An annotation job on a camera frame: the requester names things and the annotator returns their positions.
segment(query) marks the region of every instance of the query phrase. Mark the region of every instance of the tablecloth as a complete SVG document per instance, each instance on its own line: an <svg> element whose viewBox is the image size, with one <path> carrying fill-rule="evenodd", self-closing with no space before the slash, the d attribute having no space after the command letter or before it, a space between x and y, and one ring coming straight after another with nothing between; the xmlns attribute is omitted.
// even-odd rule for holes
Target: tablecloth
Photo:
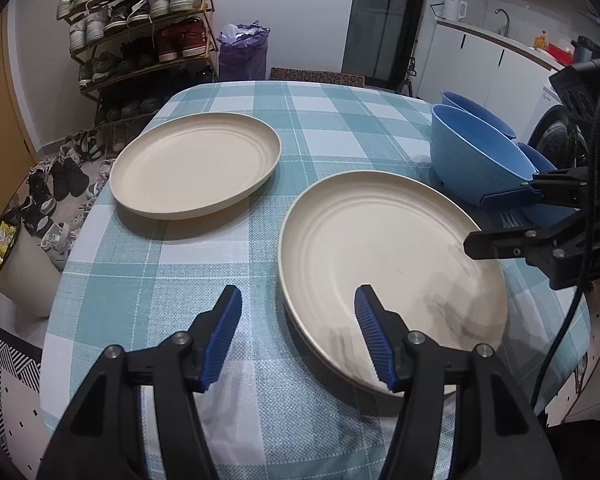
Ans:
<svg viewBox="0 0 600 480"><path fill-rule="evenodd" d="M276 247L285 213L310 184L347 170L382 170L440 188L430 168L430 107L389 92L303 82L196 86L174 96L146 130L169 119L232 111L269 123L283 153L272 178L241 203L192 221L140 218L107 186L62 274L46 334L40 384L50 431L102 349L154 346L186 330L227 283L243 310L219 381L196 394L222 479L375 479L388 449L396 402L339 379L285 318ZM509 319L498 353L530 396L572 291L548 287L523 260L501 263ZM544 382L544 406L589 343L584 302ZM152 478L164 470L151 388L142 390ZM446 478L454 399L445 403L436 477Z"/></svg>

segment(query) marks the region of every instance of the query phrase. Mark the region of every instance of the red sneaker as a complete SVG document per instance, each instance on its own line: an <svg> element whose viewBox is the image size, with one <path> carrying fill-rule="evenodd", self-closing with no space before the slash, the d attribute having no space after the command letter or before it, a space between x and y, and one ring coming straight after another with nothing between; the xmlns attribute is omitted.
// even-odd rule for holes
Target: red sneaker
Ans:
<svg viewBox="0 0 600 480"><path fill-rule="evenodd" d="M178 59L176 47L178 36L173 33L173 25L159 30L155 35L155 48L158 51L158 59L161 63Z"/></svg>
<svg viewBox="0 0 600 480"><path fill-rule="evenodd" d="M200 18L192 18L177 25L182 35L180 46L184 57L199 56L206 50L206 28Z"/></svg>

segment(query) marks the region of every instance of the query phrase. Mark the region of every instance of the glass door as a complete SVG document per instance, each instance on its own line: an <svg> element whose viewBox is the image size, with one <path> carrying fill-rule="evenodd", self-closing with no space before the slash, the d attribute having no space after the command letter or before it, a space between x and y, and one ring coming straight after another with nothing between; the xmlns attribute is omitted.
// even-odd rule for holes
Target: glass door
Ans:
<svg viewBox="0 0 600 480"><path fill-rule="evenodd" d="M353 0L342 71L364 75L370 86L402 83L424 0Z"/></svg>

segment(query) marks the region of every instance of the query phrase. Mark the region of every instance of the washing machine door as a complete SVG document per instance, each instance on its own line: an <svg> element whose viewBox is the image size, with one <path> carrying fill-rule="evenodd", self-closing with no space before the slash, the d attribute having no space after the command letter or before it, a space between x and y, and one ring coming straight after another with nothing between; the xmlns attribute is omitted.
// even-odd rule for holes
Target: washing machine door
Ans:
<svg viewBox="0 0 600 480"><path fill-rule="evenodd" d="M558 170L587 165L587 143L580 129L569 124L563 105L547 110L528 145L542 153Z"/></svg>

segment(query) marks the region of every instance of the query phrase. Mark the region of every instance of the plate rim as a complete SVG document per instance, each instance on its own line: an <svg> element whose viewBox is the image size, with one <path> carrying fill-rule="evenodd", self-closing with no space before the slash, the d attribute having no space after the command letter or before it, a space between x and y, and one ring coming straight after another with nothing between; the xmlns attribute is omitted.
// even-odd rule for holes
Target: plate rim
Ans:
<svg viewBox="0 0 600 480"><path fill-rule="evenodd" d="M307 329L304 326L304 324L302 323L301 319L299 319L298 314L296 313L296 310L292 304L292 301L290 300L290 295L288 293L288 288L286 286L285 277L282 272L282 237L285 232L286 223L287 223L289 216L290 216L291 212L293 211L294 207L297 205L297 203L302 199L302 197L304 195L306 195L308 192L310 192L314 187L318 186L318 184L321 184L324 181L329 180L334 177L337 177L337 176L340 177L340 176L343 176L344 174L352 174L352 173L387 174L387 175L390 175L391 177L398 178L399 180L404 179L404 180L410 181L411 183L417 184L417 186L423 186L423 187L427 188L428 190L432 191L438 197L442 198L445 202L451 204L453 206L453 208L455 208L457 211L459 211L463 216L465 216L465 218L469 222L471 222L471 225L475 228L475 230L480 231L481 229L478 226L478 224L475 223L474 219L471 218L458 204L453 202L451 199L446 197L444 194L440 193L437 189L434 189L431 186L428 186L427 184L424 184L423 182L416 180L415 178L411 178L409 176L401 175L398 173L391 173L390 171L349 170L349 171L341 171L339 173L331 174L320 180L317 180L316 182L311 184L309 187L307 187L301 194L299 194L295 198L295 200L291 203L291 206L289 206L289 209L287 210L287 212L285 214L285 219L283 220L282 226L280 227L280 234L278 235L278 249L277 249L276 253L277 253L277 257L278 257L278 282L280 283L280 288L282 290L283 305L285 307L285 310L288 311L293 325L298 330L301 338L307 343L307 345L310 347L310 349L314 352L314 355L316 355L322 362L324 362L338 376L340 376L341 378L344 378L344 380L349 381L349 383L353 383L355 386L358 386L367 392L371 392L373 394L382 394L382 395L385 395L388 397L395 398L395 397L397 397L397 395L394 394L393 392L389 391L386 387L381 388L379 386L373 386L372 384L369 384L363 380L360 380L360 378L354 377L353 375L346 374L343 370L340 370L340 367L331 359L330 356L327 355L327 353L324 351L324 349L321 348L316 343L314 338L307 331ZM504 274L502 273L502 269L500 269L500 274L502 276L503 287L504 287L504 290L506 293L506 283L504 281Z"/></svg>
<svg viewBox="0 0 600 480"><path fill-rule="evenodd" d="M264 124L264 126L266 128L268 128L269 130L271 130L274 134L276 139L278 140L278 154L276 155L275 161L273 162L273 164L271 165L269 171L267 171L266 174L264 174L263 177L261 177L261 179L259 179L257 182L255 182L252 186L248 187L247 189L241 191L240 193L237 193L227 199L221 200L219 202L215 202L213 204L209 204L207 206L204 207L199 207L196 209L190 209L190 210L186 210L186 211L171 211L171 212L147 212L147 211L140 211L138 209L135 209L133 207L128 206L127 204L125 204L125 202L123 202L122 200L120 200L120 198L118 197L118 195L116 194L116 188L114 186L114 180L113 180L113 176L114 176L114 172L116 171L116 165L118 163L118 160L120 158L120 156L122 156L122 154L124 153L124 151L131 145L133 145L134 142L139 141L139 139L141 139L142 137L144 137L145 135L154 132L155 130L157 130L158 128L163 128L163 127L167 127L170 126L172 123L176 122L176 121L185 121L187 119L190 120L190 118L192 117L198 117L198 116L237 116L237 117L247 117L250 119L253 119L261 124ZM276 171L276 168L278 167L279 163L280 163L280 158L282 157L282 139L280 138L280 134L276 131L276 129L271 126L269 123L266 123L265 121L263 121L262 119L259 119L257 117L251 116L251 115L247 115L247 114L241 114L239 112L198 112L198 113L194 113L194 114L187 114L187 115L183 115L180 117L174 117L172 119L169 119L168 121L164 121L163 123L160 124L156 124L155 126L149 128L147 131L142 132L140 135L138 135L134 140L132 140L130 143L128 143L128 145L125 146L124 150L122 150L118 156L116 157L116 160L114 161L112 167L111 167L111 175L109 176L109 181L110 181L110 189L111 189L111 193L113 195L113 197L116 199L116 201L122 205L123 207L125 207L126 209L128 209L129 211L143 216L145 218L152 218L152 219L157 219L157 220L184 220L184 219L190 219L190 218L198 218L200 216L205 216L208 214L212 214L212 213L216 213L218 211L221 211L222 209L226 209L227 207L230 207L238 202L240 202L240 200L243 200L245 197L249 196L251 193L253 193L254 191L256 191L260 186L262 186L267 179L269 179L269 177L271 177L271 175L273 174L274 171Z"/></svg>

